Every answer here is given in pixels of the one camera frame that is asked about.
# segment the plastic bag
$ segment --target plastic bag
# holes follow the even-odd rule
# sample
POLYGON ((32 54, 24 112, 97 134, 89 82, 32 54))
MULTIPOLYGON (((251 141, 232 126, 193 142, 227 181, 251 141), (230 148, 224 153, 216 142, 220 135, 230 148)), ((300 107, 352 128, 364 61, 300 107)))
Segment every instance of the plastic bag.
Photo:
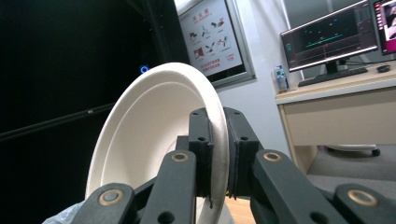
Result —
POLYGON ((84 204, 84 202, 76 203, 66 209, 64 209, 60 214, 47 218, 43 224, 71 224, 73 218, 76 216, 79 208, 84 204))

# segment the poster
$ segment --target poster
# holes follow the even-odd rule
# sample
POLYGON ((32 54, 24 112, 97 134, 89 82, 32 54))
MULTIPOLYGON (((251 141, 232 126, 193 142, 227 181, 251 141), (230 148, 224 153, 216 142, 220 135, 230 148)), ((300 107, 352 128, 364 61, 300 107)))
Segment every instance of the poster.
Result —
POLYGON ((224 0, 204 0, 179 21, 191 65, 205 76, 242 64, 224 0))

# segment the framed poster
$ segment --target framed poster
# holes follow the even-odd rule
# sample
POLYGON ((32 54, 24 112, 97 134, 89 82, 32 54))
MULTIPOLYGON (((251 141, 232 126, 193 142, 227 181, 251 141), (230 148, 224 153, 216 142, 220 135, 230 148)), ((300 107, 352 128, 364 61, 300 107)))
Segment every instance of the framed poster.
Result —
POLYGON ((191 65, 214 86, 255 77, 234 1, 195 1, 179 21, 191 65))

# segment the computer monitor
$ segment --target computer monitor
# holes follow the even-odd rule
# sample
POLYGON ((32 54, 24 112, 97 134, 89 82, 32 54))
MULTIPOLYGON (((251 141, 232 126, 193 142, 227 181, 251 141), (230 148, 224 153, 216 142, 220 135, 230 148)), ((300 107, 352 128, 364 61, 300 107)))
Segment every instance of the computer monitor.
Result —
POLYGON ((383 55, 396 52, 396 0, 374 2, 379 43, 383 55))
POLYGON ((290 72, 326 64, 337 72, 337 60, 377 50, 368 1, 334 11, 280 34, 290 72))

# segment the gray floor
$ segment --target gray floor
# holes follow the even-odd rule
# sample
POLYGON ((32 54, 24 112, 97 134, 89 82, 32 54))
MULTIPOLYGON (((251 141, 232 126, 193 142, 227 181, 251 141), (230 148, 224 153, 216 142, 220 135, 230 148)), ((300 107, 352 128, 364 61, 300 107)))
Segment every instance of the gray floor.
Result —
POLYGON ((396 146, 378 146, 381 154, 371 151, 339 151, 318 148, 308 179, 318 188, 334 191, 338 185, 361 184, 396 200, 396 146))

